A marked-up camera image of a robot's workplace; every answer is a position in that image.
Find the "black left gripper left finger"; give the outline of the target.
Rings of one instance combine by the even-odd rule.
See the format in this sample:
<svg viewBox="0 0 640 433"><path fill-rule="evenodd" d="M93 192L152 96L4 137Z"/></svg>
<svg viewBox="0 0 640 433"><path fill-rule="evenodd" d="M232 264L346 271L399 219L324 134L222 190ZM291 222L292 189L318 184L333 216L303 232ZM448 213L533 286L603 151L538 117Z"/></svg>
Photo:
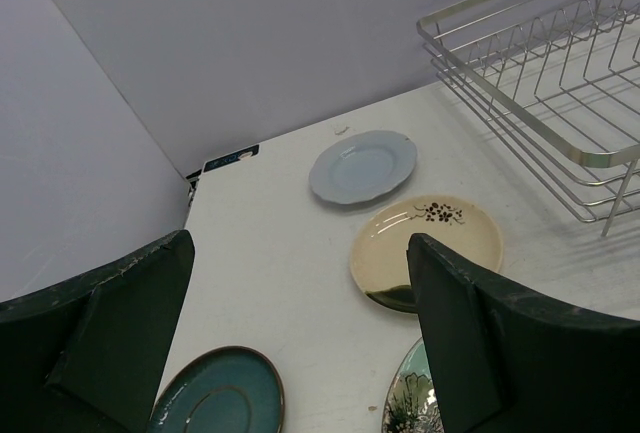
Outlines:
<svg viewBox="0 0 640 433"><path fill-rule="evenodd" d="M194 259L177 230L3 302L2 431L145 431Z"/></svg>

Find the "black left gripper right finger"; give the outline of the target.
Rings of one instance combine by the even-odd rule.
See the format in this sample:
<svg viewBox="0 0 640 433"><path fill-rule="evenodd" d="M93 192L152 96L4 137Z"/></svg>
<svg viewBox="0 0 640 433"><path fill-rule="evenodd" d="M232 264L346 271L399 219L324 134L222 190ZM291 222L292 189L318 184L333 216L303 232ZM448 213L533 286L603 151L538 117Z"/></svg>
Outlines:
<svg viewBox="0 0 640 433"><path fill-rule="evenodd" d="M429 235L407 262L448 432L635 432L639 324L539 293Z"/></svg>

